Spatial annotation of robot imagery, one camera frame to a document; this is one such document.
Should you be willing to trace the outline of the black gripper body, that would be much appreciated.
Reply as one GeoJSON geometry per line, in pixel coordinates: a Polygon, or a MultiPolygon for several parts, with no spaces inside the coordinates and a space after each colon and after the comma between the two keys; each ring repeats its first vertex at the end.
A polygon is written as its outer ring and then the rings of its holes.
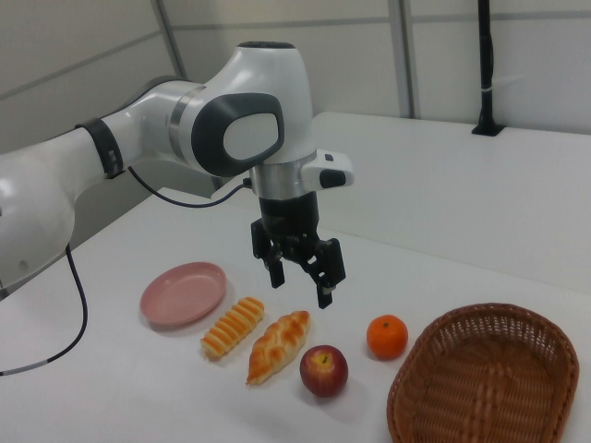
{"type": "Polygon", "coordinates": [[[316,193],[286,200],[260,198],[259,207],[257,258],[271,259],[281,254],[293,262],[309,262],[320,240],[316,193]]]}

